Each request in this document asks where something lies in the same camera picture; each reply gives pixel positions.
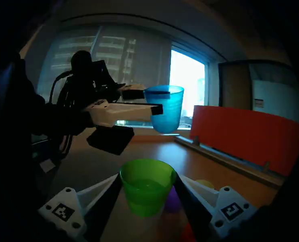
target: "green plastic cup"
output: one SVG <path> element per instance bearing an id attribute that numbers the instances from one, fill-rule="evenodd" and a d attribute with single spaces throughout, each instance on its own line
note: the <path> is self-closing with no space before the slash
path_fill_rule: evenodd
<path id="1" fill-rule="evenodd" d="M 124 164 L 120 177 L 131 212 L 148 217 L 163 207 L 176 172 L 162 161 L 139 159 Z"/>

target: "purple ball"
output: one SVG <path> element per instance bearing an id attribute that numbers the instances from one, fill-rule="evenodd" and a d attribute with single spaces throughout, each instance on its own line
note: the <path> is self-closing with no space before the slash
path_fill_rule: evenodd
<path id="1" fill-rule="evenodd" d="M 165 201 L 164 210 L 168 213 L 177 213 L 181 210 L 181 208 L 181 201 L 173 186 Z"/>

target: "sky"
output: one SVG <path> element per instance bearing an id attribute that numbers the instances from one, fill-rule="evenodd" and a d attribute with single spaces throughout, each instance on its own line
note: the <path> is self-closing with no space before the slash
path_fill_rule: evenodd
<path id="1" fill-rule="evenodd" d="M 192 117 L 194 105 L 204 105 L 204 81 L 204 64 L 171 51 L 170 85 L 184 88 L 183 115 Z"/>

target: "red object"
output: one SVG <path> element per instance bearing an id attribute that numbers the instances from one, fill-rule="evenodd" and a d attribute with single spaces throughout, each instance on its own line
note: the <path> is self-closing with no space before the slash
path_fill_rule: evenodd
<path id="1" fill-rule="evenodd" d="M 182 231 L 179 242 L 195 242 L 194 233 L 191 225 L 188 223 Z"/>
<path id="2" fill-rule="evenodd" d="M 195 106 L 190 137 L 287 176 L 299 155 L 299 124 L 257 111 Z"/>

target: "window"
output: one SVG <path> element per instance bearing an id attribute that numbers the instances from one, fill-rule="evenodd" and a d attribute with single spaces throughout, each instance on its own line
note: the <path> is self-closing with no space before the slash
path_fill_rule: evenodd
<path id="1" fill-rule="evenodd" d="M 86 50 L 90 51 L 93 61 L 105 61 L 117 83 L 183 87 L 185 91 L 179 128 L 190 129 L 194 105 L 206 104 L 207 66 L 197 56 L 191 55 L 192 51 L 175 46 L 168 38 L 133 27 L 110 25 L 67 29 L 58 34 L 50 47 L 37 92 L 48 100 L 56 76 L 70 70 L 70 60 L 75 52 Z M 56 84 L 53 103 L 56 103 L 64 83 L 65 79 L 62 79 Z M 130 120 L 119 120 L 117 125 L 152 126 L 151 122 Z"/>
<path id="2" fill-rule="evenodd" d="M 206 88 L 205 65 L 172 48 L 169 85 L 184 88 L 179 129 L 190 129 L 194 105 L 204 105 Z M 150 122 L 125 121 L 123 125 L 151 127 Z"/>

